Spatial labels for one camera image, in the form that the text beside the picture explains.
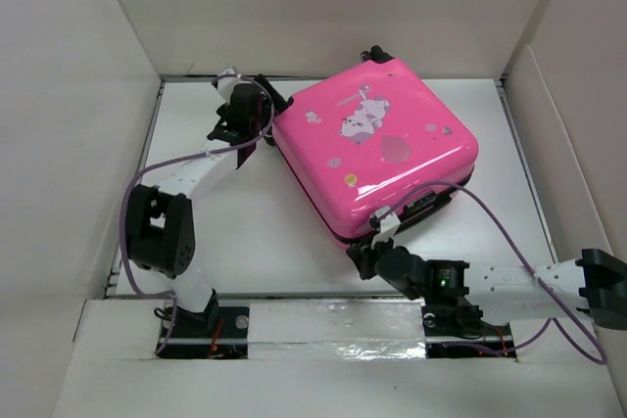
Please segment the pink hard-shell suitcase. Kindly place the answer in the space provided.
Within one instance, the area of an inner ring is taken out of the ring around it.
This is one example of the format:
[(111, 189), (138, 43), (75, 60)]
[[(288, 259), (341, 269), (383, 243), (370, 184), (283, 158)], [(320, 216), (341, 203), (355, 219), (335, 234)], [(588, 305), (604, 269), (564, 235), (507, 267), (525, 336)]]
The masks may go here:
[(466, 183), (472, 132), (402, 60), (375, 45), (358, 65), (293, 94), (272, 138), (328, 230), (352, 244), (392, 209), (413, 224)]

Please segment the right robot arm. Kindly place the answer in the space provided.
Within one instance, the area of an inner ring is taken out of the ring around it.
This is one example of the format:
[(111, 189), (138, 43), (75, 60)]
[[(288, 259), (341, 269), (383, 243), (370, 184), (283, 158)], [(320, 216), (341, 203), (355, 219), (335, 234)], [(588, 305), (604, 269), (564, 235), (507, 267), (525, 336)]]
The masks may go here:
[(407, 299), (423, 300), (429, 327), (444, 336), (486, 323), (568, 316), (626, 328), (626, 265), (601, 249), (532, 268), (424, 259), (392, 240), (353, 244), (346, 253), (362, 279), (379, 277)]

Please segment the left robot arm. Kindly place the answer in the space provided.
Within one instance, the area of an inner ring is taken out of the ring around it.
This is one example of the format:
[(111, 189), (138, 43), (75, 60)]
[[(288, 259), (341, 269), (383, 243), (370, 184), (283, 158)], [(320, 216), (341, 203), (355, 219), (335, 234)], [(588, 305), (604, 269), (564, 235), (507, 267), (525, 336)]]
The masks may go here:
[(201, 150), (139, 170), (124, 191), (119, 219), (121, 263), (133, 291), (147, 295), (134, 268), (160, 276), (168, 285), (157, 296), (171, 302), (163, 318), (201, 337), (216, 329), (218, 303), (194, 260), (194, 206), (239, 169), (259, 141), (270, 140), (274, 120), (288, 107), (262, 74), (249, 77), (229, 68), (212, 85), (223, 103)]

